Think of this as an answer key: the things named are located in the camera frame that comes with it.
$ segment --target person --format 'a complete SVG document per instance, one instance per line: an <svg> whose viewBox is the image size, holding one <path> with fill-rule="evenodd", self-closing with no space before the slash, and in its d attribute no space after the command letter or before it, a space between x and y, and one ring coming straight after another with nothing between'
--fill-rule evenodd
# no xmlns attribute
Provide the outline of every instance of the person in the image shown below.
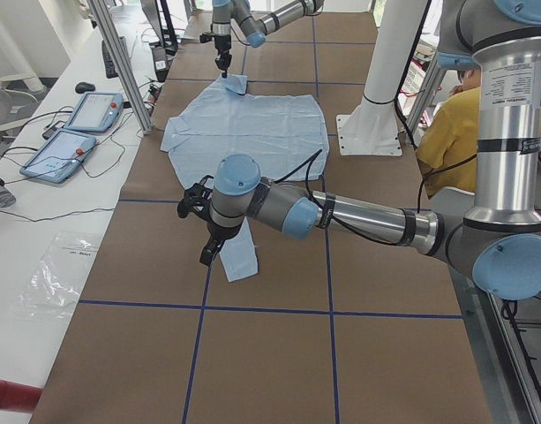
<svg viewBox="0 0 541 424"><path fill-rule="evenodd" d="M416 150L429 197L445 186L476 191L476 159L440 174L429 173L476 154L481 77L479 70L459 71L462 84L451 90L451 97L440 107Z"/></svg>

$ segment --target white cylinder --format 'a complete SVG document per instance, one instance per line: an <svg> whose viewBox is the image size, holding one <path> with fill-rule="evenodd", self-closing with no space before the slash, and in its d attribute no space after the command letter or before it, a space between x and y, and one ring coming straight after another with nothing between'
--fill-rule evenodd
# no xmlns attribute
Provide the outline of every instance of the white cylinder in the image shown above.
<svg viewBox="0 0 541 424"><path fill-rule="evenodd" d="M15 68L16 73L31 73L35 74L33 68L26 60L25 56L21 52L21 49L17 43L13 40L13 37L7 30L7 28L0 21L0 48L2 52L9 60L11 66ZM25 83L27 88L32 93L38 93L45 89L45 86L42 85L41 80L38 78L26 79Z"/></svg>
<svg viewBox="0 0 541 424"><path fill-rule="evenodd" d="M417 30L429 0L387 0L378 40L364 86L373 102L397 96ZM401 155L394 104L378 105L363 97L349 116L337 117L342 155Z"/></svg>

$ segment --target blue joint cap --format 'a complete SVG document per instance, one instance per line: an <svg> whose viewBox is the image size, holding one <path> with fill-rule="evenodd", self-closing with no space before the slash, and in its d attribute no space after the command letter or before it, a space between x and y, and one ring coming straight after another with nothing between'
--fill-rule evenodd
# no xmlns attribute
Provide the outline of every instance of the blue joint cap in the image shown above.
<svg viewBox="0 0 541 424"><path fill-rule="evenodd" d="M472 269L474 283L505 300L541 292L541 236L516 234L488 246Z"/></svg>
<svg viewBox="0 0 541 424"><path fill-rule="evenodd" d="M214 178L215 189L228 196L242 196L260 182L259 165L248 155L231 155L219 163Z"/></svg>
<svg viewBox="0 0 541 424"><path fill-rule="evenodd" d="M291 207L286 215L282 232L294 239L305 239L315 224L317 211L318 209L315 203L302 197L294 203L294 206Z"/></svg>
<svg viewBox="0 0 541 424"><path fill-rule="evenodd" d="M480 69L480 66L474 62L472 56L455 55L441 51L439 52L439 66L442 69L456 69L458 71Z"/></svg>
<svg viewBox="0 0 541 424"><path fill-rule="evenodd" d="M246 36L246 40L256 49L267 41L267 37L262 33L252 33Z"/></svg>
<svg viewBox="0 0 541 424"><path fill-rule="evenodd" d="M231 0L212 0L211 4L213 7L223 7L229 3L231 3Z"/></svg>
<svg viewBox="0 0 541 424"><path fill-rule="evenodd" d="M493 0L493 2L511 20L541 26L541 0Z"/></svg>

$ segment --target robotic arm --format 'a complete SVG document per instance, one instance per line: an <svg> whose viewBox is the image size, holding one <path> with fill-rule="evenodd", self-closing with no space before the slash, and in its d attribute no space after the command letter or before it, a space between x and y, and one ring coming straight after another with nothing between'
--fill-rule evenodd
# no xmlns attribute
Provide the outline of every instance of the robotic arm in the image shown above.
<svg viewBox="0 0 541 424"><path fill-rule="evenodd" d="M503 299L538 294L541 216L533 205L541 150L541 1L445 0L440 53L442 65L479 66L483 73L477 192L464 217L300 193L261 178L250 157L233 155L221 163L213 191L204 180L178 205L181 217L193 212L207 221L211 237L202 263L209 265L249 216L298 239L313 226L331 226L412 246Z"/></svg>
<svg viewBox="0 0 541 424"><path fill-rule="evenodd" d="M218 53L215 64L222 71L223 78L227 78L232 58L230 54L232 19L239 25L248 43L257 48L264 44L267 35L294 20L312 15L323 6L323 2L324 0L296 0L261 19L255 19L251 14L248 0L213 0L211 31L203 33L199 40L201 42L214 40Z"/></svg>

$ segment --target computer mouse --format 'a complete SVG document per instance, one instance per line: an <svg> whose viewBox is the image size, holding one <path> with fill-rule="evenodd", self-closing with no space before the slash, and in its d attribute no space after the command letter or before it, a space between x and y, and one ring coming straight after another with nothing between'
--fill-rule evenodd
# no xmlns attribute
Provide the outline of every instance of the computer mouse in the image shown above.
<svg viewBox="0 0 541 424"><path fill-rule="evenodd" d="M85 93L86 91L95 91L95 85L92 84L91 82L82 81L76 84L76 87L74 88L74 90L76 91L76 93L81 95Z"/></svg>

